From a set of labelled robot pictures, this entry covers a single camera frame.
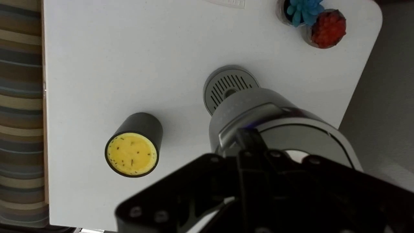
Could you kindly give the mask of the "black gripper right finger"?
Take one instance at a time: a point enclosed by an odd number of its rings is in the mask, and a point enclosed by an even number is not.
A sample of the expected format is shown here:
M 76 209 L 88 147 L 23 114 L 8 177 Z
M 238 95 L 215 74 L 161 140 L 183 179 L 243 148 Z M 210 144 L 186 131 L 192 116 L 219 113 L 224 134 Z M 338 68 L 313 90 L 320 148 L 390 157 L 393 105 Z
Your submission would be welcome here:
M 414 195 L 320 156 L 264 151 L 276 233 L 414 233 Z

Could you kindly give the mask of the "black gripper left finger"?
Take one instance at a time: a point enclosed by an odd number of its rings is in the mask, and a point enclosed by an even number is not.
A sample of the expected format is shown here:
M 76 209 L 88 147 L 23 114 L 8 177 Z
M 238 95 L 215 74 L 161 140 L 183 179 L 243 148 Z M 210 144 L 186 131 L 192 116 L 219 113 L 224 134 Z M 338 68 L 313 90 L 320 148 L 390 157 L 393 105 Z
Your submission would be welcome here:
M 185 233 L 237 193 L 237 161 L 205 155 L 123 201 L 118 233 Z

